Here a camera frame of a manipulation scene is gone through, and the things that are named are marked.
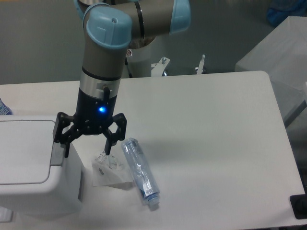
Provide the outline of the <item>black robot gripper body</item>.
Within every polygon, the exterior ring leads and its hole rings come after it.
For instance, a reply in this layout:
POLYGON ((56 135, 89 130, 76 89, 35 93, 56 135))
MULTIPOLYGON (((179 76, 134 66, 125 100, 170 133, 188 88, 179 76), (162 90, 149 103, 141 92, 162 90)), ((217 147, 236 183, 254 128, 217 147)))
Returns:
POLYGON ((103 89, 102 96, 103 98, 95 98, 79 90, 76 112, 73 116, 73 135, 112 134, 109 127, 113 123, 117 97, 111 97, 109 88, 103 89))

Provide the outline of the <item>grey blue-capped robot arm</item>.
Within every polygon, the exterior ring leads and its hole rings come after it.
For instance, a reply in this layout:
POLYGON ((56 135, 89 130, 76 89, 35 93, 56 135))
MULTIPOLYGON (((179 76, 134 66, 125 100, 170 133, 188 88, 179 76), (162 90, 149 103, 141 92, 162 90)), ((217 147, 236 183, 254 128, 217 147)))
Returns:
POLYGON ((53 152, 68 157, 82 135, 106 137, 105 153, 125 139, 127 120, 114 109, 129 44, 133 40, 187 30, 187 0, 141 0, 117 5, 95 3, 83 15, 85 48, 76 112, 57 114, 53 152))

